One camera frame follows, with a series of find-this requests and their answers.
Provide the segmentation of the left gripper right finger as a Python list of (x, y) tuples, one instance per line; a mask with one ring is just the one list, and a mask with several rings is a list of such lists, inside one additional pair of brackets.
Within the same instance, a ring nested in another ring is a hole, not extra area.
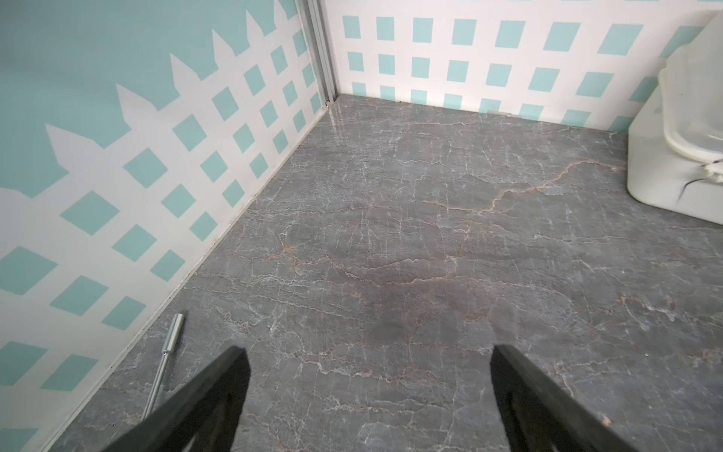
[(517, 348), (496, 345), (491, 382), (512, 451), (633, 451)]

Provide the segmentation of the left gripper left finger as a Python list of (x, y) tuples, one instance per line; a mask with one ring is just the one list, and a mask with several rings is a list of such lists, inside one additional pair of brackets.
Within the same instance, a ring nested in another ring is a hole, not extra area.
[(252, 369), (232, 346), (107, 451), (229, 451), (243, 412)]

